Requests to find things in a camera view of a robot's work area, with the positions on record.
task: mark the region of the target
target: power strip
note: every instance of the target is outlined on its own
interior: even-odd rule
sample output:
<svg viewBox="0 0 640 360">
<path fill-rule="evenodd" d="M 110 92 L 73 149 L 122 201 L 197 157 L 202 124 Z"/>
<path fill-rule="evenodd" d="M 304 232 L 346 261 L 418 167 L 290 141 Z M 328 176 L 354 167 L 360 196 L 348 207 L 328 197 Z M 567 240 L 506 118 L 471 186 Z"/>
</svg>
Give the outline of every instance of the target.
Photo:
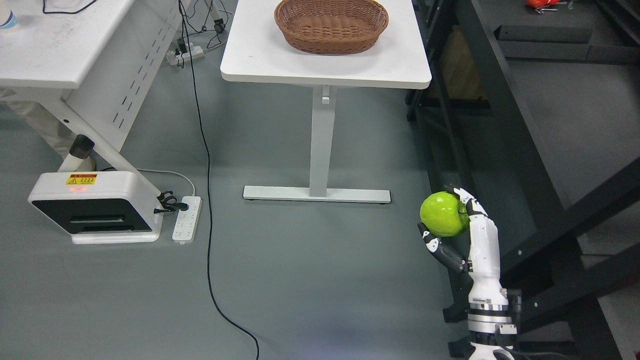
<svg viewBox="0 0 640 360">
<path fill-rule="evenodd" d="M 194 46 L 193 43 L 190 42 L 189 49 L 191 49 L 191 51 L 184 54 L 177 54 L 173 50 L 167 51 L 165 56 L 166 62 L 171 66 L 178 66 L 191 60 L 204 57 L 204 51 L 202 50 L 202 47 L 198 45 Z"/>
<path fill-rule="evenodd" d="M 180 245 L 190 243 L 196 234 L 198 217 L 200 216 L 200 205 L 202 198 L 199 196 L 185 196 L 182 202 L 189 205 L 186 211 L 178 210 L 178 219 L 173 228 L 173 240 Z"/>
</svg>

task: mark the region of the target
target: white bottle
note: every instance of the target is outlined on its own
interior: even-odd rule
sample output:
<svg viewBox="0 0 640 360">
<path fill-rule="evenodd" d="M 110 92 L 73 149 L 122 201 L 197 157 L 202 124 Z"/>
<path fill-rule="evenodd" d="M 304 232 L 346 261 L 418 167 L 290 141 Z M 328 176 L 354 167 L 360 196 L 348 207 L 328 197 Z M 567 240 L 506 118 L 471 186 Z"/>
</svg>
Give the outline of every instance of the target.
<svg viewBox="0 0 640 360">
<path fill-rule="evenodd" d="M 15 29 L 18 25 L 18 19 L 15 17 L 9 4 L 5 0 L 0 0 L 0 33 L 9 29 Z"/>
</svg>

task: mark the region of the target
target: yellow warning sticker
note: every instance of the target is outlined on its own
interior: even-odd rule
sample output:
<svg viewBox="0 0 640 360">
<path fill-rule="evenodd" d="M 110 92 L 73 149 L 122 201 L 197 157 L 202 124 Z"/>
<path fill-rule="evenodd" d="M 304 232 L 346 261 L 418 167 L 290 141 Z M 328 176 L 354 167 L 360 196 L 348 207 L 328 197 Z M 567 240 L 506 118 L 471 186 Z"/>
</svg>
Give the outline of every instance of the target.
<svg viewBox="0 0 640 360">
<path fill-rule="evenodd" d="M 71 174 L 67 179 L 67 185 L 93 185 L 98 174 Z"/>
</svg>

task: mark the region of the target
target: wicker basket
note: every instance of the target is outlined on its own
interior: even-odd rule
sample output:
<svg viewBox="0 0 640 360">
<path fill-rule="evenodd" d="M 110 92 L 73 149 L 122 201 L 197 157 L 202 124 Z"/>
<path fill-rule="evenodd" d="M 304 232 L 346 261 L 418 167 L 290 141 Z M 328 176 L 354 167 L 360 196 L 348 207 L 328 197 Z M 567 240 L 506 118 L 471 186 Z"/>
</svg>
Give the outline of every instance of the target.
<svg viewBox="0 0 640 360">
<path fill-rule="evenodd" d="M 289 45 L 312 54 L 361 53 L 389 22 L 375 0 L 282 0 L 273 15 Z"/>
</svg>

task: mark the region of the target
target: robotic hand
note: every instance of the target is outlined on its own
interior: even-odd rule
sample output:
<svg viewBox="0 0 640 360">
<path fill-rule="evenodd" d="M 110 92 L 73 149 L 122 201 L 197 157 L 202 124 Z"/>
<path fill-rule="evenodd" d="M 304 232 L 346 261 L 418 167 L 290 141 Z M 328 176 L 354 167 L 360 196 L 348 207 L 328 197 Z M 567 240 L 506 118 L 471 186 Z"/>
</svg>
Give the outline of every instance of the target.
<svg viewBox="0 0 640 360">
<path fill-rule="evenodd" d="M 517 329 L 509 315 L 507 291 L 500 285 L 498 229 L 482 205 L 468 191 L 453 185 L 446 186 L 445 189 L 465 205 L 469 215 L 471 247 L 468 260 L 464 260 L 452 247 L 429 232 L 423 223 L 419 223 L 418 228 L 427 249 L 439 262 L 452 271 L 468 272 L 474 282 L 468 297 L 468 326 L 471 345 L 476 349 L 469 359 L 513 360 L 513 356 L 501 347 L 513 346 L 510 341 L 513 341 L 511 338 L 515 337 Z M 500 334 L 511 335 L 510 340 L 503 340 L 501 337 L 497 341 L 496 336 Z"/>
</svg>

